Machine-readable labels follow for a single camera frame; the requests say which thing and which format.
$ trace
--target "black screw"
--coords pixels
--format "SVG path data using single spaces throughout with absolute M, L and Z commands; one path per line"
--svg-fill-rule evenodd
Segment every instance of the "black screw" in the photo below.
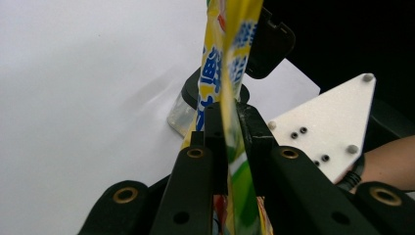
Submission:
M 302 128 L 300 128 L 300 132 L 302 134 L 305 134 L 307 132 L 307 127 L 303 126 Z
M 321 161 L 323 161 L 323 162 L 327 162 L 327 161 L 329 161 L 330 160 L 330 157 L 328 156 L 328 155 L 323 155 L 322 157 L 321 157 Z
M 291 138 L 297 139 L 297 137 L 299 137 L 299 135 L 296 132 L 291 133 Z

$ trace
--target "black background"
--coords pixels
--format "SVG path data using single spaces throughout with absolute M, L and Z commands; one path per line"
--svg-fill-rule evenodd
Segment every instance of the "black background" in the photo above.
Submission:
M 272 1 L 264 7 L 297 41 L 288 59 L 322 89 L 361 73 L 375 98 L 415 122 L 415 1 Z

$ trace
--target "white triangular plate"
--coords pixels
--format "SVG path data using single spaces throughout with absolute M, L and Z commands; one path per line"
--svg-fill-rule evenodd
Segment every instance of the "white triangular plate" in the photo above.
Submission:
M 361 154 L 375 84 L 374 75 L 364 73 L 272 119 L 268 126 L 280 146 L 303 150 L 336 182 Z M 322 160 L 325 155 L 328 161 Z

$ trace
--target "black mounting hole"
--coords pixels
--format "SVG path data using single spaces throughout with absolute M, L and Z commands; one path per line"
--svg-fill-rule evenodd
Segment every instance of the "black mounting hole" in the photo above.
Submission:
M 201 149 L 191 149 L 189 151 L 187 151 L 187 156 L 189 156 L 190 158 L 200 158 L 204 155 L 204 151 Z
M 345 216 L 344 214 L 338 212 L 338 211 L 334 211 L 332 213 L 332 218 L 340 224 L 344 224 L 344 225 L 349 225 L 350 224 L 350 219 L 348 219 L 347 216 Z
M 307 132 L 307 127 L 302 127 L 302 128 L 300 128 L 300 132 L 302 133 L 302 134 L 305 134 L 306 132 Z
M 287 159 L 296 159 L 296 158 L 299 156 L 299 154 L 298 154 L 297 152 L 295 152 L 295 151 L 293 151 L 293 150 L 290 150 L 290 149 L 285 149 L 285 150 L 283 150 L 283 151 L 281 152 L 281 155 L 282 155 L 284 158 L 287 158 Z
M 297 139 L 299 135 L 296 132 L 291 133 L 291 138 Z
M 394 197 L 391 194 L 386 193 L 386 192 L 378 192 L 378 196 L 390 202 L 394 201 Z
M 113 200 L 118 204 L 126 204 L 133 201 L 138 196 L 138 190 L 133 187 L 125 187 L 116 191 Z
M 187 223 L 187 221 L 189 221 L 189 218 L 190 215 L 187 212 L 181 211 L 174 215 L 173 220 L 177 224 L 184 224 Z
M 120 192 L 119 194 L 118 194 L 118 197 L 121 199 L 121 200 L 125 200 L 125 199 L 129 199 L 129 198 L 131 198 L 132 197 L 132 191 L 131 190 L 125 190 L 125 191 L 122 191 L 122 192 Z
M 321 161 L 323 161 L 323 162 L 327 162 L 327 161 L 329 161 L 330 160 L 330 157 L 328 156 L 328 155 L 323 155 L 322 157 L 321 157 Z

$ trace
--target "yellow snack package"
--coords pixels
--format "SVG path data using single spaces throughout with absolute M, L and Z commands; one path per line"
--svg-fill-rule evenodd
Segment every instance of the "yellow snack package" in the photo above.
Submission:
M 215 209 L 223 222 L 221 234 L 272 234 L 264 209 L 258 206 L 235 105 L 261 8 L 261 0 L 207 1 L 198 107 L 182 147 L 189 145 L 193 130 L 204 130 L 205 107 L 220 101 L 229 164 L 228 196 L 214 198 L 220 202 L 215 202 Z

